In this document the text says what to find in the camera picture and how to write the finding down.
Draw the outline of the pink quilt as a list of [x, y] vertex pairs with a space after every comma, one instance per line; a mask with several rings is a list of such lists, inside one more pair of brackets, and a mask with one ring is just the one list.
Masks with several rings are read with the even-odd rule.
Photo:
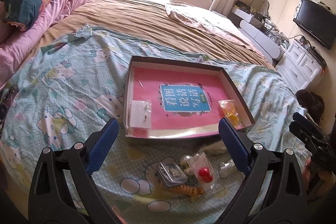
[[33, 26], [22, 32], [1, 23], [1, 87], [18, 70], [50, 26], [60, 22], [89, 0], [52, 0]]

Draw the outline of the pearl hair clip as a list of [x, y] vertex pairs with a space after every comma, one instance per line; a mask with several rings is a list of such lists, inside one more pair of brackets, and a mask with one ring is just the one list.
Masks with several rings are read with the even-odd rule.
[[194, 157], [191, 155], [184, 155], [180, 158], [180, 165], [183, 168], [191, 168], [194, 164]]

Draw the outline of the small white earring bag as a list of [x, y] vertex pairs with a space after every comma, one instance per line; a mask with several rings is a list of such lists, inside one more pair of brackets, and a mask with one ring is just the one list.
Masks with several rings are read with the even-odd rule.
[[151, 128], [151, 102], [133, 100], [130, 108], [129, 125], [133, 128]]

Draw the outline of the yellow orange earring bag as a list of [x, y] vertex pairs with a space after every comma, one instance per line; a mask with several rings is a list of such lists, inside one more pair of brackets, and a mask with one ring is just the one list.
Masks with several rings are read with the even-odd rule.
[[236, 110], [235, 100], [221, 100], [219, 101], [219, 106], [222, 109], [224, 116], [236, 129], [240, 128], [243, 125], [242, 120], [240, 119], [240, 115]]

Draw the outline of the dark shallow cardboard box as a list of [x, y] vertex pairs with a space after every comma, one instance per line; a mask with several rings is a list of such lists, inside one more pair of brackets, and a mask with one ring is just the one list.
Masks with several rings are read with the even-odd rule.
[[[151, 128], [129, 125], [133, 100], [151, 102]], [[227, 71], [213, 65], [133, 56], [126, 79], [123, 123], [130, 139], [177, 140], [218, 136], [221, 100], [235, 100], [245, 131], [255, 120]]]

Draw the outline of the black flat television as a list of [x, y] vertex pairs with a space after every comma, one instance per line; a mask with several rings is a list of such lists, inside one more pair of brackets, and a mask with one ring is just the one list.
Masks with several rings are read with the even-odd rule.
[[335, 15], [311, 0], [300, 0], [293, 21], [322, 46], [331, 50], [335, 43]]

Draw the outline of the white drawer cabinet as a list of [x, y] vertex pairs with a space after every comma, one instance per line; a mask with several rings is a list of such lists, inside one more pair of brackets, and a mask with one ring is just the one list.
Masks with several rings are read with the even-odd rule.
[[325, 72], [318, 60], [297, 39], [291, 42], [277, 63], [276, 71], [294, 93], [303, 89], [312, 92]]

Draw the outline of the light blue cartoon blanket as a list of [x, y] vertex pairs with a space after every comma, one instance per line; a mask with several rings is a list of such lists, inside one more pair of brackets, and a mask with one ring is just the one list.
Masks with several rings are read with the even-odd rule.
[[[289, 132], [294, 113], [303, 114], [294, 93], [279, 74], [253, 61], [214, 60], [105, 28], [84, 26], [42, 47], [13, 75], [17, 89], [1, 137], [1, 159], [17, 187], [29, 191], [44, 147], [71, 148], [100, 130], [110, 118], [121, 120], [127, 70], [133, 56], [162, 57], [223, 68], [241, 93], [255, 125], [252, 141], [273, 151], [291, 148], [300, 166], [309, 157]], [[127, 223], [213, 223], [230, 203], [243, 177], [217, 178], [199, 198], [159, 190], [155, 170], [163, 161], [192, 154], [189, 146], [132, 147], [125, 130], [93, 178], [109, 205]]]

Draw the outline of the tan bed sheet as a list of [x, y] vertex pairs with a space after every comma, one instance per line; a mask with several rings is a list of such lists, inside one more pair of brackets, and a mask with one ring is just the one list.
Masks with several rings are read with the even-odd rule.
[[27, 55], [84, 24], [105, 27], [184, 52], [202, 53], [207, 59], [238, 61], [273, 68], [265, 57], [216, 35], [185, 26], [166, 13], [162, 0], [89, 0], [70, 16], [51, 26]]

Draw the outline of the pink floral cloth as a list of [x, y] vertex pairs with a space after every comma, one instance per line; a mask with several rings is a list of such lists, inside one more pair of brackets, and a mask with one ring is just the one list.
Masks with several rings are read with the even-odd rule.
[[185, 26], [218, 36], [258, 54], [261, 53], [225, 16], [179, 1], [167, 2], [165, 10], [168, 17]]

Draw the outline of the white grey low cabinet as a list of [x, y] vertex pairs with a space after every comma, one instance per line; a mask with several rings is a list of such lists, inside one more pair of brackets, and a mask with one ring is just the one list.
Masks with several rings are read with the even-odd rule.
[[284, 51], [262, 32], [264, 24], [253, 15], [232, 7], [228, 16], [239, 31], [254, 44], [254, 46], [275, 66], [282, 58]]

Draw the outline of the small clear plastic bag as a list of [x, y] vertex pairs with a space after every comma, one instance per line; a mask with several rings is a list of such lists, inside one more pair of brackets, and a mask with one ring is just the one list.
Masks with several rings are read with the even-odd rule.
[[237, 171], [236, 165], [232, 159], [227, 162], [221, 162], [219, 164], [219, 176], [221, 178], [227, 178]]

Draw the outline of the red ball earrings bag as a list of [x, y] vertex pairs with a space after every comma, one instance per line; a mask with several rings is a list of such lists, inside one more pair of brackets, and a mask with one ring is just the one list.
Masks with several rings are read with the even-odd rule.
[[215, 171], [203, 151], [199, 151], [193, 156], [191, 169], [193, 170], [194, 176], [198, 180], [199, 185], [204, 190], [210, 190], [214, 188], [215, 185]]

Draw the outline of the clear box with blue base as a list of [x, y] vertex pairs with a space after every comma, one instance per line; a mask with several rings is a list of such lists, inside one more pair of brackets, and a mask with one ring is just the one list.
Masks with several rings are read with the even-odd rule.
[[157, 168], [157, 173], [163, 185], [167, 188], [179, 186], [187, 182], [187, 175], [174, 162], [160, 162]]

